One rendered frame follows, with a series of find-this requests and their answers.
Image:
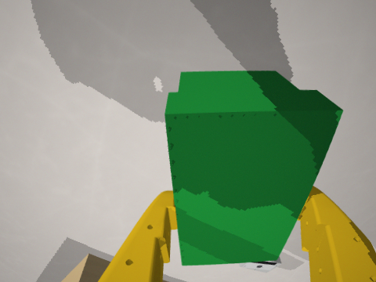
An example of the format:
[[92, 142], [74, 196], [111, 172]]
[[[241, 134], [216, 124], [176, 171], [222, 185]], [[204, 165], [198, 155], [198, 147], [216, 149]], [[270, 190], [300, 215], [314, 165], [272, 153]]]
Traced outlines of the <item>tan open tray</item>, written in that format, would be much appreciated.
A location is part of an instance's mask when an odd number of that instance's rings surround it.
[[98, 282], [110, 261], [88, 254], [61, 282]]

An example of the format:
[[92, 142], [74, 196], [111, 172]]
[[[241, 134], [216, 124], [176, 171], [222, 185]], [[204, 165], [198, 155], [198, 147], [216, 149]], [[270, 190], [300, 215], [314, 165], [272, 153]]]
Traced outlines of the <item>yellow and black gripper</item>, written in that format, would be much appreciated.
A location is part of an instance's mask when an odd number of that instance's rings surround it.
[[[362, 231], [326, 194], [311, 189], [298, 217], [310, 282], [376, 282], [376, 252]], [[98, 282], [163, 282], [177, 230], [173, 190], [143, 213]]]

